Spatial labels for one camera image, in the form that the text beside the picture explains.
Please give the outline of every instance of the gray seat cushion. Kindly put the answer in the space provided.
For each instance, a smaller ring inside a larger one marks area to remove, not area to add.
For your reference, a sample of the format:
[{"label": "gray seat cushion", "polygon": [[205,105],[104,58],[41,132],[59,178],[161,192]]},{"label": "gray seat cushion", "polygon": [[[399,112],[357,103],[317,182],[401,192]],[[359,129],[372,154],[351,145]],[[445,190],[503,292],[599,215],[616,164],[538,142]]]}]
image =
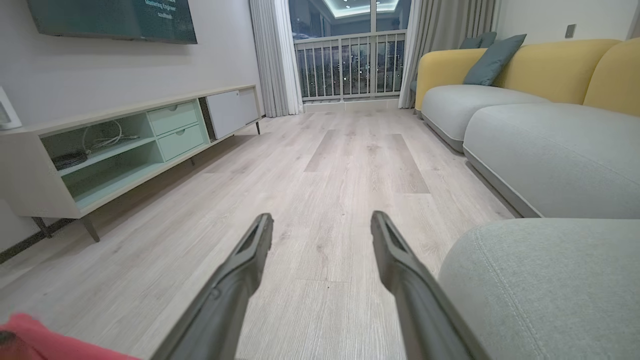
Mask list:
[{"label": "gray seat cushion", "polygon": [[481,108],[501,104],[548,102],[535,95],[481,85],[445,85],[430,89],[422,100],[422,118],[451,147],[462,152],[471,116]]},{"label": "gray seat cushion", "polygon": [[640,220],[507,220],[460,238],[438,280],[494,359],[632,359],[639,258]]},{"label": "gray seat cushion", "polygon": [[483,108],[465,154],[523,216],[640,218],[640,118],[573,104]]}]

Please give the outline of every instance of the light switch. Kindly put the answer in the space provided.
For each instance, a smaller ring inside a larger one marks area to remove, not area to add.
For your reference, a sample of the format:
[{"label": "light switch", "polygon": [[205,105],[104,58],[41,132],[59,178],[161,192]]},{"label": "light switch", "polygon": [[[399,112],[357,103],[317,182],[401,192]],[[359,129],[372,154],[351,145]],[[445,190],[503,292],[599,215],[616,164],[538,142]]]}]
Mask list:
[{"label": "light switch", "polygon": [[576,24],[571,24],[566,27],[566,33],[564,34],[564,38],[573,38],[573,34],[575,33]]}]

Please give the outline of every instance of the baseboard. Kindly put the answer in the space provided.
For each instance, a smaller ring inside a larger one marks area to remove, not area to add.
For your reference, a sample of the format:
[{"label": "baseboard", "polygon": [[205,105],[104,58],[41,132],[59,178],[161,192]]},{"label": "baseboard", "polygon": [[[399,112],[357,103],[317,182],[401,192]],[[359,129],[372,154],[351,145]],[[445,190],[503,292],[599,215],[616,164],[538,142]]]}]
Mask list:
[{"label": "baseboard", "polygon": [[[47,226],[47,228],[49,229],[49,233],[53,234],[56,231],[62,229],[62,227],[66,226],[67,224],[70,224],[70,223],[72,223],[74,221],[76,221],[76,219],[62,218],[62,219],[56,221],[55,223]],[[42,240],[44,238],[46,238],[46,235],[42,231],[39,231],[39,232],[29,236],[28,238],[20,241],[19,243],[15,244],[14,246],[12,246],[12,247],[0,252],[0,264],[2,264],[5,261],[11,259],[12,257],[16,256],[17,254],[20,254],[21,252],[23,252],[26,249],[28,249],[31,246],[33,246],[34,244],[37,244],[40,240]]]}]

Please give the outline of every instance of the mint green drawer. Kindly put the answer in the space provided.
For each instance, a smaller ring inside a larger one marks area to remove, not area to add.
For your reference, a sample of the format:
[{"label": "mint green drawer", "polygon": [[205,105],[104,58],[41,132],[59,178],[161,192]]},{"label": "mint green drawer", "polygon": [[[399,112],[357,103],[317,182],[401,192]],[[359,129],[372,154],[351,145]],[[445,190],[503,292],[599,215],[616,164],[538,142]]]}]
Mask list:
[{"label": "mint green drawer", "polygon": [[198,122],[193,102],[173,105],[147,113],[156,136]]},{"label": "mint green drawer", "polygon": [[176,131],[164,138],[158,139],[158,145],[165,161],[169,161],[180,154],[202,145],[202,131],[199,125],[194,125]]}]

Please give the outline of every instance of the furniture leg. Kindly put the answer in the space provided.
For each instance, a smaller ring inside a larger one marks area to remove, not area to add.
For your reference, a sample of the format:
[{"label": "furniture leg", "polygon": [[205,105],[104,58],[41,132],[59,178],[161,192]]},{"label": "furniture leg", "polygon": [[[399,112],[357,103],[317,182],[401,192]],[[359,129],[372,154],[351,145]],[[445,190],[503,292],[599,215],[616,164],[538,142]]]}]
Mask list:
[{"label": "furniture leg", "polygon": [[89,232],[89,235],[91,235],[93,240],[95,242],[100,242],[100,237],[98,236],[98,233],[95,231],[95,228],[93,227],[93,223],[91,223],[91,219],[89,219],[89,215],[83,216],[82,218],[80,218],[80,220],[84,224],[84,228],[87,230],[87,232]]},{"label": "furniture leg", "polygon": [[44,224],[44,220],[42,220],[42,218],[32,217],[32,219],[36,223],[36,225],[40,228],[44,236],[50,239],[53,237],[51,236],[51,232],[49,231],[49,228]]}]

